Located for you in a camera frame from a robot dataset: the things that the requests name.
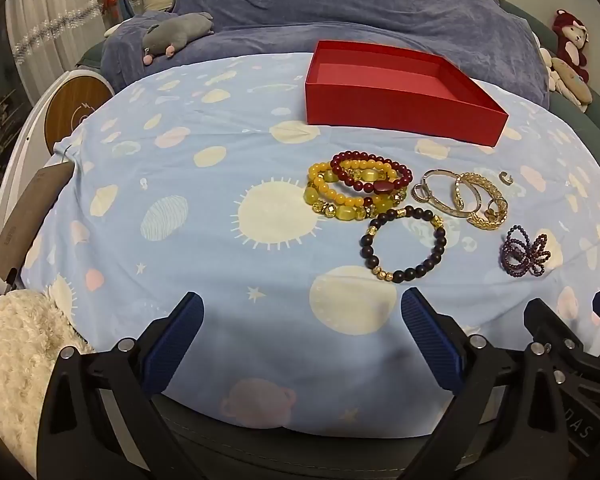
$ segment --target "round wooden board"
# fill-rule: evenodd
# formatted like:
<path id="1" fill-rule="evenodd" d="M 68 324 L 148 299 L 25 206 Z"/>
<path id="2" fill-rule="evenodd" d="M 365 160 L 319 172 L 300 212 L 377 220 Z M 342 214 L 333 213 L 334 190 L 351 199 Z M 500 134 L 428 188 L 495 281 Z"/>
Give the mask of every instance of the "round wooden board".
<path id="1" fill-rule="evenodd" d="M 81 75 L 69 79 L 51 98 L 45 118 L 45 139 L 49 153 L 54 144 L 70 136 L 80 123 L 111 99 L 107 86 L 99 79 Z"/>

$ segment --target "bracelet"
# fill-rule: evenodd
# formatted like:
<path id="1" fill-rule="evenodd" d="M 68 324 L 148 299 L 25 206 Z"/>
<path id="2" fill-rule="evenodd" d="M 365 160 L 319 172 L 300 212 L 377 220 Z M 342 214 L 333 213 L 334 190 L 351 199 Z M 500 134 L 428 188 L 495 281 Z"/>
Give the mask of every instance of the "bracelet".
<path id="1" fill-rule="evenodd" d="M 330 166 L 346 186 L 365 193 L 391 193 L 407 187 L 413 180 L 411 170 L 404 164 L 373 153 L 340 152 L 333 155 Z M 401 178 L 397 178 L 398 173 L 402 175 Z"/>
<path id="2" fill-rule="evenodd" d="M 502 197 L 502 193 L 498 191 L 497 187 L 495 187 L 488 179 L 477 173 L 462 173 L 458 175 L 453 193 L 454 204 L 458 208 L 463 207 L 459 191 L 460 181 L 467 185 L 474 184 L 475 186 L 483 188 L 491 197 L 490 202 L 487 204 L 487 211 L 484 212 L 486 220 L 480 218 L 474 211 L 467 217 L 469 224 L 476 226 L 478 229 L 485 229 L 487 231 L 493 231 L 504 224 L 504 221 L 507 219 L 509 203 Z M 491 209 L 491 204 L 493 203 L 498 205 L 497 212 Z"/>
<path id="3" fill-rule="evenodd" d="M 429 189 L 429 186 L 427 185 L 427 178 L 430 177 L 431 175 L 450 176 L 451 178 L 454 178 L 456 180 L 456 194 L 458 196 L 458 202 L 457 203 L 454 202 L 454 205 L 456 206 L 455 209 L 452 207 L 449 207 L 448 205 L 446 205 L 444 202 L 437 199 L 433 195 L 433 193 Z M 416 184 L 415 186 L 413 186 L 411 188 L 411 195 L 413 196 L 413 199 L 416 200 L 417 202 L 420 202 L 420 203 L 429 202 L 433 207 L 442 211 L 443 213 L 446 213 L 451 216 L 455 216 L 457 218 L 468 218 L 472 214 L 480 211 L 480 208 L 482 207 L 482 199 L 480 198 L 480 192 L 478 192 L 478 190 L 475 189 L 475 187 L 470 182 L 468 182 L 465 179 L 462 179 L 461 181 L 459 181 L 458 178 L 459 178 L 459 175 L 457 173 L 454 173 L 453 171 L 429 170 L 429 171 L 427 171 L 427 173 L 425 173 L 422 176 L 420 183 Z M 476 206 L 473 211 L 463 211 L 462 210 L 462 209 L 464 209 L 464 202 L 462 201 L 462 198 L 460 198 L 460 182 L 462 182 L 462 184 L 465 184 L 475 196 Z M 419 190 L 424 194 L 424 196 L 420 196 L 418 194 Z"/>
<path id="4" fill-rule="evenodd" d="M 387 222 L 404 217 L 414 217 L 422 219 L 425 222 L 430 222 L 435 229 L 433 235 L 436 238 L 436 243 L 431 250 L 431 256 L 426 258 L 419 266 L 416 266 L 415 268 L 408 267 L 405 270 L 386 272 L 385 270 L 382 270 L 382 267 L 380 267 L 380 259 L 374 254 L 374 248 L 372 247 L 374 236 L 376 236 L 378 229 Z M 422 208 L 417 207 L 414 209 L 411 205 L 398 210 L 389 209 L 386 213 L 380 213 L 378 218 L 374 218 L 369 222 L 369 228 L 366 230 L 366 234 L 360 238 L 360 245 L 362 246 L 360 255 L 365 259 L 366 267 L 371 269 L 371 272 L 378 280 L 394 283 L 410 282 L 414 278 L 423 277 L 440 263 L 442 254 L 445 252 L 445 235 L 446 231 L 443 227 L 442 218 L 434 215 L 431 209 L 423 211 Z"/>
<path id="5" fill-rule="evenodd" d="M 308 179 L 307 187 L 304 190 L 304 201 L 312 207 L 314 212 L 323 214 L 327 218 L 336 217 L 344 221 L 375 218 L 378 213 L 383 213 L 389 208 L 396 207 L 407 197 L 405 187 L 396 189 L 388 194 L 375 195 L 373 197 L 347 197 L 343 193 L 338 193 L 335 189 L 331 189 L 329 186 L 328 183 L 337 182 L 339 178 L 331 169 L 328 162 L 320 162 L 312 165 L 308 170 Z M 326 200 L 320 199 L 319 193 L 327 200 L 335 202 L 335 204 L 329 204 Z"/>
<path id="6" fill-rule="evenodd" d="M 511 238 L 513 231 L 520 231 L 525 237 L 525 242 Z M 526 273 L 538 277 L 544 274 L 544 264 L 551 257 L 549 251 L 545 251 L 547 237 L 545 234 L 536 238 L 533 245 L 529 241 L 529 236 L 519 225 L 514 225 L 507 233 L 507 239 L 500 248 L 500 263 L 502 268 L 509 276 L 520 278 Z"/>

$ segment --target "white curtain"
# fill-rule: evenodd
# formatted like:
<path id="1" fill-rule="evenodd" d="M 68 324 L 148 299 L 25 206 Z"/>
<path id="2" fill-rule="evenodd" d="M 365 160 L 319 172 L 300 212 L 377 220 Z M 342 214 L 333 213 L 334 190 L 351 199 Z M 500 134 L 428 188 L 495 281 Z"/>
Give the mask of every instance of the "white curtain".
<path id="1" fill-rule="evenodd" d="M 104 38 L 98 0 L 7 0 L 9 40 L 32 104 Z"/>

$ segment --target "red box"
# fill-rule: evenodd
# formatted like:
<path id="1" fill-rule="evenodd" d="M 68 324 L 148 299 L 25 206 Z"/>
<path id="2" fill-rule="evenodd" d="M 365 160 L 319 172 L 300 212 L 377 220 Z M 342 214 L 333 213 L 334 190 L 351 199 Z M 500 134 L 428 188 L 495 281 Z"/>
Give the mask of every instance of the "red box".
<path id="1" fill-rule="evenodd" d="M 309 124 L 403 130 L 495 146 L 509 117 L 445 58 L 373 43 L 319 41 L 304 90 Z"/>

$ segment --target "dark brown beaded bracelet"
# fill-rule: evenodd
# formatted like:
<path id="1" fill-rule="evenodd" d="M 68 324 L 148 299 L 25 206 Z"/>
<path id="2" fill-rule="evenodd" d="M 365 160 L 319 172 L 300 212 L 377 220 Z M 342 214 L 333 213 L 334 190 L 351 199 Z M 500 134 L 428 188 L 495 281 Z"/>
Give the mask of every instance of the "dark brown beaded bracelet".
<path id="1" fill-rule="evenodd" d="M 436 243 L 431 250 L 431 256 L 426 258 L 419 266 L 408 267 L 404 270 L 396 270 L 395 272 L 386 272 L 380 267 L 380 259 L 375 256 L 374 248 L 372 244 L 374 242 L 374 236 L 387 222 L 391 222 L 396 218 L 408 218 L 413 217 L 416 219 L 422 219 L 425 222 L 430 222 L 435 228 L 434 236 Z M 376 218 L 369 222 L 369 228 L 366 230 L 366 234 L 360 238 L 360 255 L 365 259 L 365 265 L 371 269 L 371 272 L 378 278 L 378 280 L 384 280 L 386 282 L 402 283 L 410 282 L 414 278 L 421 278 L 430 270 L 440 263 L 442 260 L 442 254 L 445 252 L 446 246 L 446 231 L 443 227 L 442 218 L 433 214 L 431 209 L 422 210 L 422 208 L 413 208 L 408 205 L 402 209 L 389 209 L 386 213 L 380 213 Z"/>

